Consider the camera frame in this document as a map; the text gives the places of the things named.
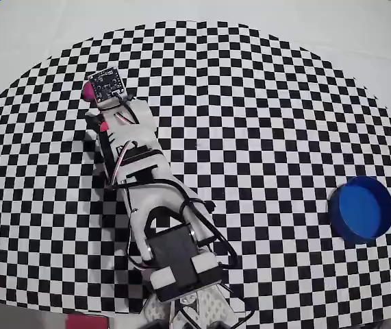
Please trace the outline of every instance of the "white surface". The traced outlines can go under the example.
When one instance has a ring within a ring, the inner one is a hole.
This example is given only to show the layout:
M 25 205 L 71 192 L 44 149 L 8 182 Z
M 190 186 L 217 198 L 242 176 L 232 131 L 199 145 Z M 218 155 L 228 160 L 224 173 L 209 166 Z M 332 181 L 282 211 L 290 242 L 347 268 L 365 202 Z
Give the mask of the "white surface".
M 2 0 L 0 93 L 33 65 L 73 43 L 165 20 L 244 23 L 294 42 L 356 77 L 391 115 L 387 0 Z M 123 321 L 116 320 L 113 328 L 137 328 L 144 321 L 133 315 L 118 318 Z

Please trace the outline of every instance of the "cable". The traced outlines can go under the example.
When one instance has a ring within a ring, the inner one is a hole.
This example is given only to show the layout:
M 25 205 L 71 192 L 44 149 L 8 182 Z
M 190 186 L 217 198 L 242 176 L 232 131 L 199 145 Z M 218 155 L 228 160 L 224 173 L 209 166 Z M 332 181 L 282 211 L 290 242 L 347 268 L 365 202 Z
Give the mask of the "cable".
M 116 96 L 117 99 L 119 99 L 119 103 L 120 103 L 121 105 L 123 105 L 124 108 L 127 109 L 128 113 L 130 113 L 131 117 L 133 118 L 134 123 L 139 124 L 139 120 L 138 120 L 137 116 L 134 114 L 134 111 L 130 108 L 130 106 L 128 105 L 128 103 L 127 103 L 126 101 L 124 101 L 124 99 L 122 98 L 122 96 L 119 95 L 119 93 L 113 93 L 113 95 Z
M 141 263 L 136 262 L 130 255 L 129 255 L 129 246 L 131 245 L 131 216 L 128 218 L 128 229 L 129 229 L 129 235 L 128 235 L 128 242 L 125 246 L 125 255 L 128 258 L 128 260 L 133 264 L 133 266 L 140 270 L 144 271 L 145 269 L 159 269 L 158 266 L 153 265 L 143 265 Z
M 119 105 L 115 105 L 115 106 L 110 106 L 109 108 L 100 108 L 99 110 L 101 111 L 101 112 L 105 112 L 105 111 L 108 111 L 108 110 L 113 110 L 114 108 L 118 108 L 118 107 L 120 107 L 121 105 L 119 104 Z
M 238 295 L 235 291 L 231 290 L 228 286 L 226 286 L 223 282 L 220 283 L 220 286 L 222 286 L 225 290 L 227 290 L 228 292 L 230 292 L 230 294 L 233 294 L 235 295 L 237 298 L 239 298 L 240 300 L 242 300 L 242 302 L 244 303 L 245 306 L 247 306 L 248 308 L 251 309 L 250 313 L 242 318 L 240 321 L 236 322 L 230 329 L 236 329 L 237 327 L 239 327 L 241 324 L 243 324 L 244 322 L 247 322 L 254 314 L 255 314 L 255 310 L 253 309 L 253 307 L 251 307 L 249 305 L 249 303 L 247 303 L 244 299 L 244 296 L 241 296 L 241 295 Z
M 191 197 L 190 199 L 185 199 L 181 203 L 180 210 L 179 210 L 179 215 L 180 217 L 183 217 L 183 210 L 186 208 L 186 206 L 189 204 L 189 202 L 198 202 L 200 204 L 204 204 L 204 201 L 201 199 L 198 199 L 196 197 Z
M 150 182 L 132 182 L 132 183 L 126 183 L 126 184 L 119 184 L 119 188 L 131 188 L 131 187 L 137 187 L 137 186 L 144 186 L 149 184 L 167 184 L 175 187 L 183 196 L 185 200 L 190 200 L 189 195 L 185 191 L 185 189 L 177 182 L 173 180 L 168 180 L 165 178 L 155 178 Z M 194 213 L 194 215 L 200 220 L 201 223 L 204 224 L 205 227 L 212 232 L 212 234 L 221 242 L 225 244 L 225 247 L 227 251 L 229 252 L 231 256 L 231 262 L 229 264 L 222 264 L 219 263 L 219 267 L 223 269 L 235 269 L 238 266 L 238 255 L 235 251 L 235 249 L 231 246 L 229 241 L 221 234 L 220 231 L 212 224 L 210 221 L 208 221 L 203 214 L 199 212 L 197 207 L 195 207 L 194 202 L 192 201 L 186 201 L 188 203 L 188 207 L 191 209 L 191 211 Z
M 180 308 L 180 312 L 190 322 L 190 324 L 192 324 L 194 326 L 195 329 L 201 329 L 201 327 L 198 325 L 198 323 L 195 322 L 194 319 L 191 318 L 188 313 L 186 313 L 186 311 L 184 310 L 184 306 L 182 306 Z
M 116 113 L 114 114 L 114 116 L 115 116 L 116 118 L 118 118 L 118 119 L 124 120 L 124 122 L 128 122 L 130 125 L 133 125 L 133 124 L 134 124 L 133 121 L 131 121 L 131 120 L 128 119 L 127 117 L 124 117 L 124 116 L 123 116 L 121 113 L 119 113 L 119 112 L 116 112 Z
M 113 175 L 112 175 L 112 180 L 110 180 L 110 185 L 113 186 L 115 181 L 116 181 L 116 177 L 118 175 L 118 171 L 119 171 L 119 168 L 121 167 L 121 164 L 122 164 L 122 161 L 124 159 L 124 156 L 125 156 L 125 153 L 127 153 L 127 150 L 128 150 L 128 145 L 130 143 L 133 143 L 134 146 L 138 146 L 138 143 L 136 141 L 127 141 L 124 146 L 122 147 L 122 151 L 121 153 L 119 154 L 119 157 L 118 157 L 118 161 L 116 162 L 116 166 L 114 168 L 114 171 L 113 171 Z
M 133 212 L 133 207 L 131 206 L 131 197 L 129 195 L 129 189 L 125 189 L 125 192 L 127 193 L 127 201 L 128 201 L 128 208 L 129 208 L 129 213 L 131 216 L 131 213 Z

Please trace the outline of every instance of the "blue container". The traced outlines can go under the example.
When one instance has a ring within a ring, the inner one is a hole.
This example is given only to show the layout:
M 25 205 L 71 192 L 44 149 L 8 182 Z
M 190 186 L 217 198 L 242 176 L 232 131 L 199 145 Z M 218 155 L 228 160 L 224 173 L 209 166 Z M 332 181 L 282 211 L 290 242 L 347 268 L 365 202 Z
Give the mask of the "blue container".
M 390 228 L 391 195 L 376 179 L 357 176 L 333 193 L 329 217 L 346 242 L 366 243 Z

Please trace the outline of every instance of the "circuit board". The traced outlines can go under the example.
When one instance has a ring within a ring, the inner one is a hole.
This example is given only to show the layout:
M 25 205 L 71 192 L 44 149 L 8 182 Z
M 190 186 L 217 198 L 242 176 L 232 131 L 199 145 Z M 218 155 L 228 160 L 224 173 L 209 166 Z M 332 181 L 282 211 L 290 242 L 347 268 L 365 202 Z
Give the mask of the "circuit board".
M 114 67 L 94 74 L 89 80 L 97 103 L 112 98 L 115 91 L 122 92 L 124 88 L 118 70 Z

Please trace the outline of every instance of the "checkerboard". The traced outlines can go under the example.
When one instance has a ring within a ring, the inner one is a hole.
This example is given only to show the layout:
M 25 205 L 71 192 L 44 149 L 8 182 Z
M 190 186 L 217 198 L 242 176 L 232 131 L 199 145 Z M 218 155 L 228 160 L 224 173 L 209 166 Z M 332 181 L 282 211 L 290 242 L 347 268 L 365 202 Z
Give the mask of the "checkerboard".
M 391 193 L 387 109 L 316 54 L 224 22 L 108 32 L 1 93 L 0 303 L 138 312 L 149 295 L 123 256 L 125 207 L 105 188 L 80 99 L 86 76 L 109 66 L 148 101 L 175 176 L 216 204 L 214 222 L 240 257 L 224 280 L 257 309 L 249 327 L 391 317 L 391 228 L 355 246 L 327 218 L 330 193 L 355 175 Z

